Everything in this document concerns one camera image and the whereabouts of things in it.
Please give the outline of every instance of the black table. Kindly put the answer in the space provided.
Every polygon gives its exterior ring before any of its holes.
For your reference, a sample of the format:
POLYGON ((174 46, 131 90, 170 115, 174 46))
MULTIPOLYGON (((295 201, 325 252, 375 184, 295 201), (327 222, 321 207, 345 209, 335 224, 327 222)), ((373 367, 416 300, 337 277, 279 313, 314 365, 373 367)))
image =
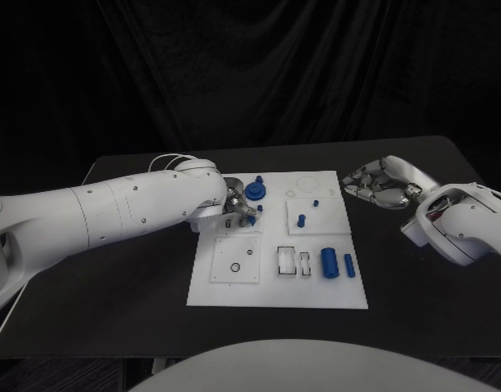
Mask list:
MULTIPOLYGON (((201 151, 223 173, 337 170, 388 154, 440 183, 479 181, 437 136, 201 151)), ((155 154, 102 157, 86 183, 144 172, 155 154)), ((188 307, 197 235, 187 224, 69 257, 30 281, 0 334, 0 358, 188 357, 243 341, 345 341, 404 354, 501 356, 501 257, 460 267, 399 227, 387 211, 344 194, 368 310, 188 307)))

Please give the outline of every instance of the black curtain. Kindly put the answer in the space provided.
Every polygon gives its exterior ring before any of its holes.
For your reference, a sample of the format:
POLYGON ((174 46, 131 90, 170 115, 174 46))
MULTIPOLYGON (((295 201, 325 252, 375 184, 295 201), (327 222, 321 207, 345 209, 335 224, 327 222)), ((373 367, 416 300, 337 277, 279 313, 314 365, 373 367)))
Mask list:
POLYGON ((103 154, 427 134, 501 189, 498 1, 0 0, 0 193, 103 154))

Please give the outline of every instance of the rectangular slot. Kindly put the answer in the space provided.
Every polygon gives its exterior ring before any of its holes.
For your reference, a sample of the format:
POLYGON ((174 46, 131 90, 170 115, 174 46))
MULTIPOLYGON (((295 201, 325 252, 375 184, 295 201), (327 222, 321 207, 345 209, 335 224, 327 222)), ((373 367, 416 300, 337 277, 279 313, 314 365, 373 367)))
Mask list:
POLYGON ((299 264, 301 264, 301 274, 303 276, 311 276, 311 266, 309 266, 309 253, 299 253, 299 264))
POLYGON ((278 247, 278 274, 295 275, 298 273, 295 268, 295 249, 293 247, 278 247))

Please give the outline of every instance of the white platform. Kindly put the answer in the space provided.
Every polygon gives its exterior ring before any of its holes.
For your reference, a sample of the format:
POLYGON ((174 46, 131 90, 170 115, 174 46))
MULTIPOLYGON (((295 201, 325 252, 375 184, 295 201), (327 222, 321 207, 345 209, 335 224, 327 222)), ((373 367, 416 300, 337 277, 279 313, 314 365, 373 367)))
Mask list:
POLYGON ((187 305, 367 309, 350 223, 334 171, 223 174, 249 184, 263 178, 266 197, 256 225, 240 227, 236 215, 200 233, 187 305), (305 227, 298 227, 298 215, 305 227), (279 247, 293 247, 296 274, 279 274, 279 247), (337 251, 339 276, 322 274, 321 249, 337 251), (299 253, 309 254, 303 275, 299 253), (357 276, 348 278, 344 254, 352 256, 357 276))

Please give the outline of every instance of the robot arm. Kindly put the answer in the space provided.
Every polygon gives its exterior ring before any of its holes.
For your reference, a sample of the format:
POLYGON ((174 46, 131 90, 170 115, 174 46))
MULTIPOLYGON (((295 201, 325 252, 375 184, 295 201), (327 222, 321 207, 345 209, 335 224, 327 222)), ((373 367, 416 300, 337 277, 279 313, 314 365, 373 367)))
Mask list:
POLYGON ((223 211, 257 213, 204 159, 180 163, 174 171, 0 197, 0 308, 30 278, 67 256, 183 221, 197 232, 223 211))
POLYGON ((440 186, 403 159, 387 156, 344 178, 347 193, 388 209, 419 203, 401 232, 417 246, 430 243, 459 265, 486 252, 501 255, 501 193, 476 184, 440 186))

